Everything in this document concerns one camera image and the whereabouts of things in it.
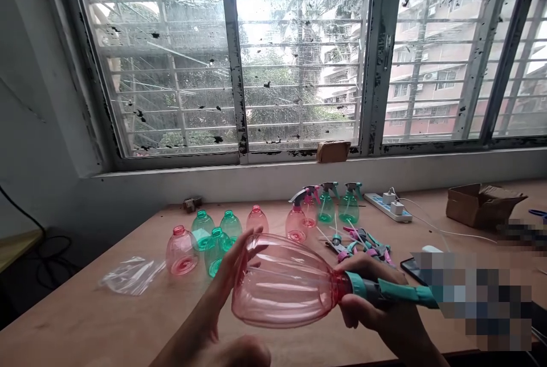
blue scissors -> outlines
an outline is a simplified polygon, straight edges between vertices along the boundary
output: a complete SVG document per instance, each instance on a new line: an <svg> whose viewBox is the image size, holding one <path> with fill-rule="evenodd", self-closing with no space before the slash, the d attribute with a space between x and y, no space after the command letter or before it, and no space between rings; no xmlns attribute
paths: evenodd
<svg viewBox="0 0 547 367"><path fill-rule="evenodd" d="M544 212L543 210L530 209L528 210L528 213L540 216L543 219L543 224L547 225L547 212Z"/></svg>

table surface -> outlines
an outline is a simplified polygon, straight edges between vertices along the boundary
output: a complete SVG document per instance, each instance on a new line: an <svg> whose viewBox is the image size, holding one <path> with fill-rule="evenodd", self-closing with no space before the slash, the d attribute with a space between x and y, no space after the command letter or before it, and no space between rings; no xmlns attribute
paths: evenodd
<svg viewBox="0 0 547 367"><path fill-rule="evenodd" d="M529 196L519 203L512 218L540 224L541 218L528 214L528 209L547 211L547 181L511 182L504 187ZM419 203L443 230L496 238L448 219L444 210L447 191L432 190L401 195ZM215 223L232 209L245 221L253 203L208 204L205 209ZM359 225L382 243L390 244L394 262L407 259L412 251L427 244L445 250L439 234L418 220L400 224L391 220L368 202L363 202ZM283 234L290 210L286 202L263 202L270 232ZM425 218L424 212L407 204L409 211ZM120 262L132 256L163 258L174 226L190 227L195 214L188 215L180 206L168 206L102 254L76 276L47 296L36 306L0 332L0 365L147 366L193 309L208 284L203 260L188 275L176 278L162 271L149 288L138 297L124 296L99 287L99 280ZM318 234L310 236L312 248L330 264L336 257ZM511 249L486 240L446 235L454 252L491 252ZM530 258L535 266L547 268L543 257L532 257L530 248L513 248ZM532 272L532 299L547 307L545 275ZM423 323L442 353L473 351L474 344L454 329L454 322L441 312L419 309ZM395 356L375 332L364 327L346 329L338 308L312 325L291 330L253 328L237 320L230 311L230 299L219 318L221 340L232 340L243 334L260 336L272 352L273 366L344 366L393 360Z"/></svg>
<svg viewBox="0 0 547 367"><path fill-rule="evenodd" d="M39 229L0 239L0 273L27 252L42 237Z"/></svg>

clear plastic bag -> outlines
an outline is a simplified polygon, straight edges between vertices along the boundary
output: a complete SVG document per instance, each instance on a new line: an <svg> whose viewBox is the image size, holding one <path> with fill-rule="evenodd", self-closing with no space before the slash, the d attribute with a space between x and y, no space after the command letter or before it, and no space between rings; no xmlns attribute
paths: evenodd
<svg viewBox="0 0 547 367"><path fill-rule="evenodd" d="M120 264L120 267L105 275L99 285L131 296L140 296L165 267L164 260L146 260L138 256Z"/></svg>

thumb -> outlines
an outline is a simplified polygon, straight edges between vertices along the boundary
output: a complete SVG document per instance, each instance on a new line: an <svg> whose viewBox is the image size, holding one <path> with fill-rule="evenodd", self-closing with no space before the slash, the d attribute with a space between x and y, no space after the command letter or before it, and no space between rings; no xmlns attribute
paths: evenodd
<svg viewBox="0 0 547 367"><path fill-rule="evenodd" d="M221 345L215 355L218 367L269 367L270 350L255 336L242 336Z"/></svg>
<svg viewBox="0 0 547 367"><path fill-rule="evenodd" d="M367 329L378 331L381 329L383 312L378 310L362 297L349 294L340 301L344 318L350 319L357 327L359 321Z"/></svg>

spray nozzle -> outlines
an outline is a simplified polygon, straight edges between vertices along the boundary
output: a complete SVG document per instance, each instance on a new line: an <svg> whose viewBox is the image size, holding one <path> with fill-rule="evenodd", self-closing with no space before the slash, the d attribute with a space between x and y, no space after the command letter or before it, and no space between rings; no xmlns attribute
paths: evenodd
<svg viewBox="0 0 547 367"><path fill-rule="evenodd" d="M361 195L361 186L363 184L360 183L360 182L348 182L346 183L346 187L348 188L348 192L352 193L352 192L355 192L357 193L357 197L361 200L364 200L363 199L363 196Z"/></svg>
<svg viewBox="0 0 547 367"><path fill-rule="evenodd" d="M315 200L317 201L317 203L319 205L321 204L321 201L319 200L319 195L317 193L317 191L320 189L319 185L309 185L309 186L303 187L302 189L306 190L306 195L315 197Z"/></svg>
<svg viewBox="0 0 547 367"><path fill-rule="evenodd" d="M338 182L325 182L325 183L322 183L321 186L323 187L323 191L329 193L329 190L332 190L332 193L334 193L336 198L340 199L340 196L338 196L338 190L336 190L336 186L338 186Z"/></svg>
<svg viewBox="0 0 547 367"><path fill-rule="evenodd" d="M304 188L300 190L297 194L295 194L291 198L291 200L289 200L289 202L294 203L295 206L300 206L300 203L304 200L307 194L308 194L308 189Z"/></svg>

